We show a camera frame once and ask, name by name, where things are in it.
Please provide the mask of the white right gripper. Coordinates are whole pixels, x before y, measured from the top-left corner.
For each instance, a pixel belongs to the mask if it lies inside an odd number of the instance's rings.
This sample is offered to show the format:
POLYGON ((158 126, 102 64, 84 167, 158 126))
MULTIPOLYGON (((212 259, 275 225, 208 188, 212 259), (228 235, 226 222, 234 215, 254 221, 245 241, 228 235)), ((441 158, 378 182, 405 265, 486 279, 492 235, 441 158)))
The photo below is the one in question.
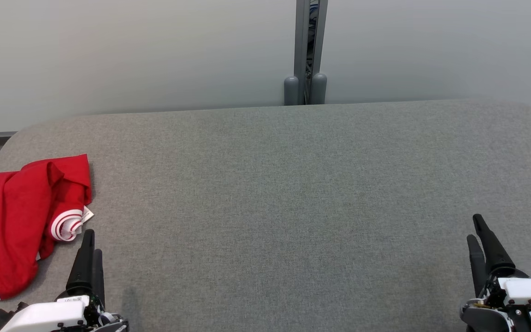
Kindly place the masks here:
POLYGON ((519 278, 516 265, 481 214, 472 217, 468 235, 475 297, 460 307, 468 332, 531 332, 531 278, 519 278))

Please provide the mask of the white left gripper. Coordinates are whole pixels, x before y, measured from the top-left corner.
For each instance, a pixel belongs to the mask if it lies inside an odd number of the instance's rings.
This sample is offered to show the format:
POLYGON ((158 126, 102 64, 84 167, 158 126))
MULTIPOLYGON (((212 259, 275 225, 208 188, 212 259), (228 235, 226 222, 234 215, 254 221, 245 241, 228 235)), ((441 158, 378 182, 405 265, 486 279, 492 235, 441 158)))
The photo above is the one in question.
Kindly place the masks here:
POLYGON ((63 292, 53 302, 20 304, 0 332, 128 332, 128 319, 105 309, 105 277, 95 232, 86 230, 63 292))

